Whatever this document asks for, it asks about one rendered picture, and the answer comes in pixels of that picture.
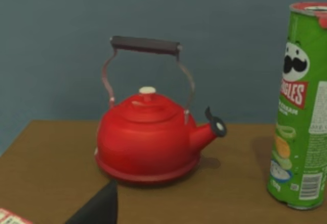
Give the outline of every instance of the green can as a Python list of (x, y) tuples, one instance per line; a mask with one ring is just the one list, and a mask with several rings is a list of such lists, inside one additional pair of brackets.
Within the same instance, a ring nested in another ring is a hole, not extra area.
[(307, 210), (322, 204), (327, 176), (327, 3), (290, 9), (268, 191)]

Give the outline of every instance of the blue-gray wall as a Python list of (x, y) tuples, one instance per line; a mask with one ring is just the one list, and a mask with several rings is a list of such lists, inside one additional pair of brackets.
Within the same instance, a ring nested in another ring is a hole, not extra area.
[[(0, 154), (30, 119), (98, 119), (111, 35), (180, 41), (196, 80), (192, 113), (274, 121), (288, 5), (327, 0), (0, 0)], [(121, 52), (109, 67), (118, 100), (153, 85), (185, 102), (172, 57)]]

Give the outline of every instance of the table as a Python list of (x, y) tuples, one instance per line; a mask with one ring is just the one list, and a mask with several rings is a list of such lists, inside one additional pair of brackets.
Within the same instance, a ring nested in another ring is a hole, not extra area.
[[(93, 159), (97, 125), (31, 122), (0, 158), (0, 207), (40, 224), (62, 224), (108, 182)], [(230, 124), (228, 130), (203, 150), (197, 169), (177, 182), (120, 184), (118, 224), (326, 223), (326, 204), (296, 211), (266, 191), (273, 125)], [(49, 216), (58, 218), (49, 222)]]

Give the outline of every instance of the kettle base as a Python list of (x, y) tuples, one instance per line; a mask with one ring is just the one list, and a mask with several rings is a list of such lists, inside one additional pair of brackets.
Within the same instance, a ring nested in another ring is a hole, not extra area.
[(162, 183), (167, 183), (173, 180), (176, 180), (187, 173), (189, 173), (195, 166), (200, 161), (200, 155), (196, 157), (194, 160), (192, 160), (190, 163), (185, 165), (182, 168), (179, 168), (178, 170), (175, 170), (170, 173), (166, 174), (158, 174), (158, 175), (131, 175), (131, 174), (126, 174), (120, 171), (117, 171), (108, 165), (104, 164), (100, 157), (99, 154), (95, 154), (95, 159), (99, 165), (99, 167), (108, 175), (118, 179), (122, 180), (125, 182), (130, 182), (130, 183), (137, 183), (137, 184), (143, 184), (143, 185), (154, 185), (154, 184), (162, 184)]

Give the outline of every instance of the black object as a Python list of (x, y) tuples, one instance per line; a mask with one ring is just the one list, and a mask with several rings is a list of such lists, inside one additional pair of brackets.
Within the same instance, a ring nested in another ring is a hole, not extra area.
[(181, 44), (174, 41), (163, 41), (138, 37), (113, 36), (110, 41), (114, 49), (132, 50), (154, 54), (178, 55)]
[(110, 181), (65, 224), (117, 224), (117, 182)]
[(210, 107), (208, 107), (205, 110), (205, 116), (210, 122), (210, 127), (212, 131), (218, 136), (218, 137), (224, 137), (227, 134), (227, 128), (225, 123), (218, 117), (214, 117), (211, 114)]

